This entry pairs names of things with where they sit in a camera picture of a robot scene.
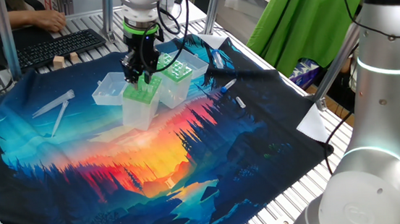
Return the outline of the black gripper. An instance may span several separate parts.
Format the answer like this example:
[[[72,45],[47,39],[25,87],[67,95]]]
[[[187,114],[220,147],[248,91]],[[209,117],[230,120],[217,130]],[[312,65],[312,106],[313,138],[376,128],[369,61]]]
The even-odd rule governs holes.
[[[156,34],[124,36],[127,55],[121,60],[125,81],[137,89],[136,73],[143,73],[144,82],[150,84],[157,68],[160,52],[155,48]]]

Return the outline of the person bare hand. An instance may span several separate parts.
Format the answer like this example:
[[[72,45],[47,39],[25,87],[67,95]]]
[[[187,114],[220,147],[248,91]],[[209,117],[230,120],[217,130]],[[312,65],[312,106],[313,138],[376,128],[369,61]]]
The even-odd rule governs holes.
[[[62,30],[67,23],[65,15],[55,10],[35,11],[30,20],[32,25],[53,33]]]

